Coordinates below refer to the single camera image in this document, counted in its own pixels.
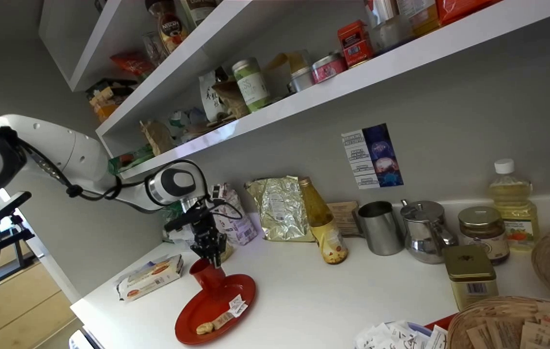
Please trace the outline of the brown paper bag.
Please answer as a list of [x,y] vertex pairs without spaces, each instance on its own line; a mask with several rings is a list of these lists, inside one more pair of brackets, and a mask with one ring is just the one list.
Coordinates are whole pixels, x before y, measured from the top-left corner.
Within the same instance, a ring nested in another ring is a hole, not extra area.
[[140,121],[140,127],[155,157],[176,147],[169,129],[162,122],[155,120]]

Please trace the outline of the green labelled canister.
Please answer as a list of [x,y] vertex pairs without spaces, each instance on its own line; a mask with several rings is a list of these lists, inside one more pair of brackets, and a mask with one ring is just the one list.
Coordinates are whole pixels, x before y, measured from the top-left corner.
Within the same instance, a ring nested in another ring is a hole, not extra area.
[[246,58],[232,66],[244,102],[250,112],[255,112],[271,102],[271,95],[255,57]]

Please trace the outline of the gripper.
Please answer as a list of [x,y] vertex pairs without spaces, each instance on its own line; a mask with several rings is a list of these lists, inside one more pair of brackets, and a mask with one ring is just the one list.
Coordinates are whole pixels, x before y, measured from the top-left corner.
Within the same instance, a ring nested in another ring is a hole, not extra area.
[[215,269],[221,267],[222,253],[226,250],[227,236],[216,226],[214,215],[210,212],[199,223],[191,224],[194,243],[191,249],[198,256],[205,256]]

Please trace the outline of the white printed bag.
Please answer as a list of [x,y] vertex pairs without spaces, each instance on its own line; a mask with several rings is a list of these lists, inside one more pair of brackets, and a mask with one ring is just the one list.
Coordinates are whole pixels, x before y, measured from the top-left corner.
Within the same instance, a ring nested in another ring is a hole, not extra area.
[[204,113],[209,122],[218,122],[228,117],[228,108],[222,103],[213,86],[220,81],[226,81],[227,75],[221,67],[199,77],[200,98]]

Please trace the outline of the yellow paper bag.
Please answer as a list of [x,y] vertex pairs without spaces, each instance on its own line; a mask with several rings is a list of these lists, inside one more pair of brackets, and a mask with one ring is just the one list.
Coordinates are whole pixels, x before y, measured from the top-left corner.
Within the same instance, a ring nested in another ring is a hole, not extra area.
[[288,84],[292,74],[310,65],[310,53],[307,49],[277,54],[264,68],[262,75],[271,98],[285,97],[289,93]]

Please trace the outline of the red cup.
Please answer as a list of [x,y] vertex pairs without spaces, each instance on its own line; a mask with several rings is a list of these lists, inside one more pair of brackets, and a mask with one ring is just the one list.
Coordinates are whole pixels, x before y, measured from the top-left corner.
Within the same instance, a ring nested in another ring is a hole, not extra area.
[[216,291],[226,278],[224,270],[221,267],[214,267],[206,258],[195,261],[189,268],[189,274],[205,292]]

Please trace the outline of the red plate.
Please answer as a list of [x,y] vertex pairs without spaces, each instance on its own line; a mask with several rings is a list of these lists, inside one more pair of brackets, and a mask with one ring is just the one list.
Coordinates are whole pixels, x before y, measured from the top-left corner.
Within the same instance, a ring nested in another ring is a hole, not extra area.
[[[230,302],[239,296],[247,306],[237,317],[228,315],[227,322],[215,325],[210,333],[197,334],[197,328],[206,322],[215,323],[216,319],[230,311]],[[257,285],[245,274],[226,276],[216,292],[200,291],[185,305],[175,323],[177,340],[188,346],[199,346],[216,341],[237,327],[255,305]]]

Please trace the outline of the stack of yellow boxes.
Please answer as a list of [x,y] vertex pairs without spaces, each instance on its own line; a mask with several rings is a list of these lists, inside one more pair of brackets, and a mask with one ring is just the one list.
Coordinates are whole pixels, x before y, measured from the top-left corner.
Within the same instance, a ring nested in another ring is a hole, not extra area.
[[86,97],[98,117],[105,122],[133,93],[138,82],[131,79],[103,78],[86,89]]

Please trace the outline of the silver round tin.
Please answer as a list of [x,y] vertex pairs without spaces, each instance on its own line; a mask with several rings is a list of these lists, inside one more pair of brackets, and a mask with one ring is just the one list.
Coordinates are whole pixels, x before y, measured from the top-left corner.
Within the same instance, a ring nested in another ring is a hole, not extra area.
[[295,94],[314,85],[313,71],[309,66],[306,66],[292,73],[288,90],[291,94]]

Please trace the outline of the brown sachet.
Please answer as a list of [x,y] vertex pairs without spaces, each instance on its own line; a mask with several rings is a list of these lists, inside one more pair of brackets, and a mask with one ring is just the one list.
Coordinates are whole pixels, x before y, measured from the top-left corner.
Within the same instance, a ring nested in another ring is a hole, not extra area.
[[224,312],[217,318],[215,318],[215,320],[213,320],[211,323],[213,324],[213,329],[217,331],[219,328],[223,327],[226,323],[230,322],[233,319],[235,319],[235,316],[233,316],[231,312]]

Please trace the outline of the steel cup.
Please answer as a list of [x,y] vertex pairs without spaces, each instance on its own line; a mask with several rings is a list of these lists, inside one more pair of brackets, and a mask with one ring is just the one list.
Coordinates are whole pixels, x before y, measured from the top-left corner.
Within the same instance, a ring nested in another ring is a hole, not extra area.
[[355,217],[373,254],[390,256],[405,248],[405,236],[396,221],[391,203],[374,201],[364,204],[358,208]]

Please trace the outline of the clear glass jar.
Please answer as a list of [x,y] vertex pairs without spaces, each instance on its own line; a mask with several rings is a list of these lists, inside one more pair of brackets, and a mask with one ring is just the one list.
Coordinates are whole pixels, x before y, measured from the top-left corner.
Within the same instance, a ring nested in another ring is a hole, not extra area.
[[142,34],[141,39],[149,60],[155,67],[160,66],[168,57],[168,53],[162,44],[159,33],[154,31],[147,32]]

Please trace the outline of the steel teapot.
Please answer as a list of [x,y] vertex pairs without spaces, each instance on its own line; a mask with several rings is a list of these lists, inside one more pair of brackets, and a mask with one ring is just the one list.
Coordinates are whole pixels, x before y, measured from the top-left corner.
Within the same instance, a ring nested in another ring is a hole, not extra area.
[[459,245],[457,234],[447,228],[444,207],[434,201],[401,203],[406,250],[422,263],[444,263],[445,248]]

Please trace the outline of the red snack packet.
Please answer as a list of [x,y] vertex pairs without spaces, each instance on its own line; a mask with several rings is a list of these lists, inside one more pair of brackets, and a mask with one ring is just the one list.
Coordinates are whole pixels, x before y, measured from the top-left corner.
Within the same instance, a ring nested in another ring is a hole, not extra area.
[[152,62],[139,51],[118,53],[110,57],[122,70],[136,77],[148,77],[155,70]]

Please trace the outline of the dark box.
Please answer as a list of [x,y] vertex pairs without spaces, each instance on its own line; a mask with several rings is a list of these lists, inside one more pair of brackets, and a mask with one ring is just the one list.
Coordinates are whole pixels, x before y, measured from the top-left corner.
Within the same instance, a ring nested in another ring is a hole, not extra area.
[[217,7],[217,0],[180,0],[189,24],[192,28],[199,26]]

